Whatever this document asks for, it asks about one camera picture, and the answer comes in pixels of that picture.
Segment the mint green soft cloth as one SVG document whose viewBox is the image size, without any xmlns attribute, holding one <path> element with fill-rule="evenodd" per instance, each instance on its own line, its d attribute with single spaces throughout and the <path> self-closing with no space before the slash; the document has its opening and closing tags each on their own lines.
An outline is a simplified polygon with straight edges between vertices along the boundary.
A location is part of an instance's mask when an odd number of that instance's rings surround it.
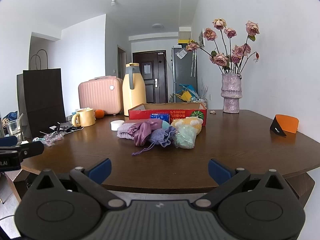
<svg viewBox="0 0 320 240">
<path fill-rule="evenodd" d="M 174 136 L 174 145 L 176 148 L 192 149 L 195 147 L 196 137 L 196 128 L 191 125 L 182 125 Z"/>
</svg>

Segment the lavender towel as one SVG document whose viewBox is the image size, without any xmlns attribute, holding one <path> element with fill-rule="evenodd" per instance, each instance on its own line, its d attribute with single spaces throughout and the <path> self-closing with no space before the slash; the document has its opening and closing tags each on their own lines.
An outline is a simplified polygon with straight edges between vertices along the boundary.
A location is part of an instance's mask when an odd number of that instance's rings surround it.
<svg viewBox="0 0 320 240">
<path fill-rule="evenodd" d="M 120 139 L 134 139 L 135 132 L 139 129 L 138 123 L 123 123 L 117 129 L 117 137 Z"/>
</svg>

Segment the yellow white plush toy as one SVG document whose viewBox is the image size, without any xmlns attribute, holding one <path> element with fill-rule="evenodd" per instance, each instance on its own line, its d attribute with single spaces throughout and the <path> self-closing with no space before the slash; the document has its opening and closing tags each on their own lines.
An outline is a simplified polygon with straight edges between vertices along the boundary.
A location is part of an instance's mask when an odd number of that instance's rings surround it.
<svg viewBox="0 0 320 240">
<path fill-rule="evenodd" d="M 197 134 L 201 132 L 203 120 L 195 116 L 189 116 L 184 119 L 176 119 L 171 123 L 171 126 L 178 129 L 183 125 L 189 125 L 196 129 Z"/>
</svg>

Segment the magenta drawstring pouch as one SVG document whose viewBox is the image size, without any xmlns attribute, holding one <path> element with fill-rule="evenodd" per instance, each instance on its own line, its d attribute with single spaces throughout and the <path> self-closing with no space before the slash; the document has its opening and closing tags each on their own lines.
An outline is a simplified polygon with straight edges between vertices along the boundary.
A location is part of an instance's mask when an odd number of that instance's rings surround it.
<svg viewBox="0 0 320 240">
<path fill-rule="evenodd" d="M 136 146 L 144 146 L 152 131 L 162 128 L 162 122 L 161 119 L 147 119 L 135 123 L 128 129 L 128 134 L 133 137 Z"/>
</svg>

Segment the lilac drawstring pouch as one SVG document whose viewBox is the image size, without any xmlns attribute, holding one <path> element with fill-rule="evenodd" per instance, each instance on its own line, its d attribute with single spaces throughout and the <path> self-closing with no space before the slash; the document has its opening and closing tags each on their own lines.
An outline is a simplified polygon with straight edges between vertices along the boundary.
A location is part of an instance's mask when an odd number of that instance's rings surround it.
<svg viewBox="0 0 320 240">
<path fill-rule="evenodd" d="M 143 152 L 151 150 L 154 146 L 160 145 L 162 147 L 167 147 L 173 143 L 174 136 L 177 130 L 170 126 L 168 129 L 164 130 L 163 128 L 152 131 L 151 135 L 148 137 L 146 142 L 149 142 L 150 145 L 138 152 L 134 152 L 131 155 L 137 156 Z"/>
</svg>

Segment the light blue plush toy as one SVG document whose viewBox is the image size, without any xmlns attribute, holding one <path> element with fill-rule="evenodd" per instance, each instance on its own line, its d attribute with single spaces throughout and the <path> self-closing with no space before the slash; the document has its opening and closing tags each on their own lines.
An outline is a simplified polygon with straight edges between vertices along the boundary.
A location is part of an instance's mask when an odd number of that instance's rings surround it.
<svg viewBox="0 0 320 240">
<path fill-rule="evenodd" d="M 168 129 L 170 127 L 170 124 L 168 122 L 166 122 L 165 120 L 162 121 L 162 128 L 164 130 Z"/>
</svg>

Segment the blue tissue pack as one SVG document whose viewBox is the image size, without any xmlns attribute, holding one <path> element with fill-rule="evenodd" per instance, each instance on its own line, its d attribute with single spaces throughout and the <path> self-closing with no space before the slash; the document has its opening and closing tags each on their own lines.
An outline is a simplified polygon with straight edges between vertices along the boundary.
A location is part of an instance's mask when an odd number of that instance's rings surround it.
<svg viewBox="0 0 320 240">
<path fill-rule="evenodd" d="M 161 119 L 169 123 L 170 121 L 170 114 L 168 113 L 151 113 L 150 119 Z"/>
</svg>

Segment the clear glass cup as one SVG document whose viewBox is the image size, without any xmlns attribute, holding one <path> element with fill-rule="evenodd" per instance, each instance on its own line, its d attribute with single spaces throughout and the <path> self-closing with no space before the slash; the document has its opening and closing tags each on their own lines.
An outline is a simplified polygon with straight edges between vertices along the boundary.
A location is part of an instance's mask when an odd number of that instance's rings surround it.
<svg viewBox="0 0 320 240">
<path fill-rule="evenodd" d="M 20 120 L 13 120 L 7 123 L 7 131 L 10 136 L 15 136 L 18 141 L 23 141 L 23 131 Z"/>
</svg>

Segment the black paper bag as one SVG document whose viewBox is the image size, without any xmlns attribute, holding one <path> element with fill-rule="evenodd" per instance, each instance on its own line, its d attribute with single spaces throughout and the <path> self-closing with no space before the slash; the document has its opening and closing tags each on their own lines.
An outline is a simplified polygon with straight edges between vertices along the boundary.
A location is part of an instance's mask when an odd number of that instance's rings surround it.
<svg viewBox="0 0 320 240">
<path fill-rule="evenodd" d="M 17 75 L 18 111 L 22 131 L 33 139 L 66 121 L 62 95 L 61 69 L 24 70 Z"/>
</svg>

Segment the scattered black white papers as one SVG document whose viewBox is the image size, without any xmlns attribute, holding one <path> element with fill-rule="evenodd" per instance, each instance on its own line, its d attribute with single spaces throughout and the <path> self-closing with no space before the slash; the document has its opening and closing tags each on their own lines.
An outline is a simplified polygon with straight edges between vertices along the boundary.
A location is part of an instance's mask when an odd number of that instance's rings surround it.
<svg viewBox="0 0 320 240">
<path fill-rule="evenodd" d="M 40 131 L 41 135 L 49 135 L 53 133 L 62 133 L 63 135 L 82 130 L 82 127 L 75 127 L 70 122 L 57 123 Z"/>
</svg>

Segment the white round lid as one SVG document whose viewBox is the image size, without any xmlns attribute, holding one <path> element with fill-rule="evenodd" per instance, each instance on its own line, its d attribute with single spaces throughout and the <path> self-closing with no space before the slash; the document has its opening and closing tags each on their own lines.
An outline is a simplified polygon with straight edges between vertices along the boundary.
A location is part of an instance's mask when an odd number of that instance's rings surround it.
<svg viewBox="0 0 320 240">
<path fill-rule="evenodd" d="M 125 122 L 124 120 L 114 120 L 114 121 L 110 122 L 111 130 L 117 131 L 118 128 L 120 128 L 124 122 Z"/>
</svg>

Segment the red cardboard box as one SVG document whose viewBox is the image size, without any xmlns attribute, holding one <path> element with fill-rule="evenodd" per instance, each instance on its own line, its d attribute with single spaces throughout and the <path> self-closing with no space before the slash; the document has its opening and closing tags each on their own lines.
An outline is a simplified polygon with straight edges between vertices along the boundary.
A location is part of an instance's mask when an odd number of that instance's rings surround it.
<svg viewBox="0 0 320 240">
<path fill-rule="evenodd" d="M 130 120 L 149 119 L 151 114 L 169 114 L 169 121 L 186 117 L 197 117 L 203 120 L 206 126 L 207 109 L 200 102 L 179 103 L 143 103 L 129 109 Z"/>
</svg>

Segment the purple textured vase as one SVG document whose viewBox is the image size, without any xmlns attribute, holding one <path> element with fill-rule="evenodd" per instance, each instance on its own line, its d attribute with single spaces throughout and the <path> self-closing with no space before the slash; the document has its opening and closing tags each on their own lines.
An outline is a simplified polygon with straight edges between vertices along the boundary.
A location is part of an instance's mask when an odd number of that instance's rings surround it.
<svg viewBox="0 0 320 240">
<path fill-rule="evenodd" d="M 223 97 L 223 112 L 239 114 L 242 98 L 240 75 L 222 74 L 221 96 Z"/>
</svg>

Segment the yellow blue toy pile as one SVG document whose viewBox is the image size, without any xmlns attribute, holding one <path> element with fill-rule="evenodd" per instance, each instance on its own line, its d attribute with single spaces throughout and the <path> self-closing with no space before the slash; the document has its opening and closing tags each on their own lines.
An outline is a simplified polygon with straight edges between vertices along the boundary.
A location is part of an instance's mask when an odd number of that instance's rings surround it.
<svg viewBox="0 0 320 240">
<path fill-rule="evenodd" d="M 199 97 L 196 89 L 189 84 L 179 84 L 179 86 L 182 88 L 181 90 L 177 91 L 175 93 L 175 96 L 182 100 L 183 102 L 200 102 L 201 98 Z"/>
</svg>

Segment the dark brown entrance door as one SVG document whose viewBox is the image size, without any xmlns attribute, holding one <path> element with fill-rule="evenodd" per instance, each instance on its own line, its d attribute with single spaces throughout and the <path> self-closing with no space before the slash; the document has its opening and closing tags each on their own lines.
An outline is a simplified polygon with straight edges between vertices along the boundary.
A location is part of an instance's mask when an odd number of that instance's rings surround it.
<svg viewBox="0 0 320 240">
<path fill-rule="evenodd" d="M 147 103 L 167 103 L 167 63 L 166 52 L 143 51 L 132 54 L 134 63 L 139 63 L 140 73 L 144 79 Z"/>
</svg>

